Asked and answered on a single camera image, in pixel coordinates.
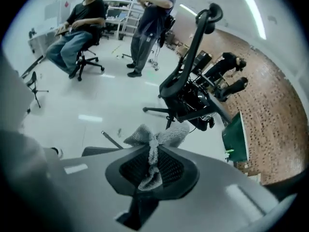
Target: black shoe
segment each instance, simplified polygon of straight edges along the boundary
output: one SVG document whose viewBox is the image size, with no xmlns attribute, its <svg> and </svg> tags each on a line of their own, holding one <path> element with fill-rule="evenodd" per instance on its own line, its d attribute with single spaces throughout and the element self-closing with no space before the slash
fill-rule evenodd
<svg viewBox="0 0 309 232">
<path fill-rule="evenodd" d="M 138 73 L 136 71 L 134 72 L 130 72 L 127 74 L 129 77 L 138 77 L 138 76 L 141 76 L 141 73 Z"/>
<path fill-rule="evenodd" d="M 209 119 L 209 127 L 210 128 L 214 127 L 214 119 L 213 119 L 213 117 Z"/>
<path fill-rule="evenodd" d="M 74 78 L 74 76 L 76 75 L 76 73 L 78 72 L 78 70 L 79 70 L 79 66 L 76 66 L 75 70 L 69 75 L 69 79 Z"/>
<path fill-rule="evenodd" d="M 131 64 L 127 64 L 126 65 L 128 68 L 130 69 L 134 69 L 135 68 L 135 64 L 131 63 Z"/>
</svg>

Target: brick wall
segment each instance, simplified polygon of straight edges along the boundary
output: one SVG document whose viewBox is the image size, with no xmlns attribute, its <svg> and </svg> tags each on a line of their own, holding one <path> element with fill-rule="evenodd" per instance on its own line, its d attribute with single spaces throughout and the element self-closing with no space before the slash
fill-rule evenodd
<svg viewBox="0 0 309 232">
<path fill-rule="evenodd" d="M 238 168 L 261 173 L 262 184 L 294 176 L 305 168 L 308 156 L 308 126 L 303 106 L 294 88 L 284 79 L 279 68 L 258 50 L 251 50 L 245 41 L 222 31 L 204 35 L 199 48 L 216 60 L 223 52 L 245 58 L 244 71 L 249 84 L 244 91 L 232 95 L 224 106 L 234 116 L 241 110 L 244 118 L 250 160 Z"/>
</svg>

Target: man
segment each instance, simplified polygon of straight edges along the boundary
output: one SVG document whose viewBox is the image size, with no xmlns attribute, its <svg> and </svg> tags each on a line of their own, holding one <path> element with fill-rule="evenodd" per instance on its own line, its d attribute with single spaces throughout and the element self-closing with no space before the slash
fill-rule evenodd
<svg viewBox="0 0 309 232">
<path fill-rule="evenodd" d="M 224 59 L 216 63 L 209 71 L 206 72 L 205 76 L 212 82 L 216 82 L 224 75 L 227 71 L 235 68 L 235 72 L 242 71 L 246 67 L 247 63 L 242 58 L 237 57 L 235 54 L 230 52 L 224 52 L 222 54 Z"/>
<path fill-rule="evenodd" d="M 133 63 L 127 67 L 134 69 L 129 77 L 141 76 L 147 58 L 156 40 L 164 29 L 167 16 L 172 11 L 176 0 L 137 0 L 145 9 L 139 26 L 133 35 L 131 55 Z"/>
<path fill-rule="evenodd" d="M 77 53 L 86 42 L 92 39 L 90 25 L 103 26 L 105 18 L 103 0 L 84 0 L 77 4 L 68 20 L 58 29 L 56 34 L 67 30 L 69 26 L 71 26 L 71 32 L 49 46 L 46 57 L 69 74 L 69 78 L 72 79 L 78 71 L 76 67 Z"/>
</svg>

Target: gray towel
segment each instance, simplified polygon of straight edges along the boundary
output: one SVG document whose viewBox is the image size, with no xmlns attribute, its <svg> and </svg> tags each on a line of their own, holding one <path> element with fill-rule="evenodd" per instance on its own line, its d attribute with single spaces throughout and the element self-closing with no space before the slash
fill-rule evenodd
<svg viewBox="0 0 309 232">
<path fill-rule="evenodd" d="M 190 127 L 187 122 L 174 124 L 172 127 L 168 128 L 163 132 L 159 132 L 155 135 L 152 134 L 150 129 L 142 124 L 137 130 L 124 140 L 124 143 L 131 146 L 137 146 L 141 144 L 149 144 L 149 156 L 148 163 L 149 175 L 145 177 L 140 185 L 139 190 L 150 191 L 162 185 L 162 178 L 159 169 L 156 164 L 158 162 L 158 146 L 168 145 L 171 147 L 178 147 L 189 134 Z"/>
</svg>

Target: white floor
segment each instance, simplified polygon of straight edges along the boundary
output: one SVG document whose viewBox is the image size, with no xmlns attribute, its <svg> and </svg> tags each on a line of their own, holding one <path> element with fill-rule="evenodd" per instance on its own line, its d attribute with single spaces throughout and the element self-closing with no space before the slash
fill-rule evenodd
<svg viewBox="0 0 309 232">
<path fill-rule="evenodd" d="M 21 131 L 35 138 L 43 147 L 60 147 L 64 158 L 80 157 L 87 146 L 115 146 L 101 131 L 107 132 L 123 147 L 123 140 L 130 136 L 140 124 L 146 124 L 153 132 L 163 131 L 166 114 L 144 113 L 142 108 L 166 107 L 157 97 L 159 85 L 174 70 L 179 57 L 166 48 L 160 50 L 156 72 L 147 63 L 142 77 L 129 78 L 126 64 L 130 58 L 117 55 L 130 55 L 130 38 L 124 41 L 102 39 L 99 46 L 93 47 L 99 63 L 105 67 L 102 74 L 97 67 L 86 66 L 83 80 L 70 80 L 53 63 L 45 60 L 35 67 L 38 76 L 38 89 L 49 93 L 38 93 L 42 106 L 31 104 L 31 113 L 23 122 Z M 225 159 L 221 132 L 224 126 L 218 115 L 215 126 L 207 131 L 195 130 L 187 136 L 180 148 L 206 155 L 219 160 Z"/>
</svg>

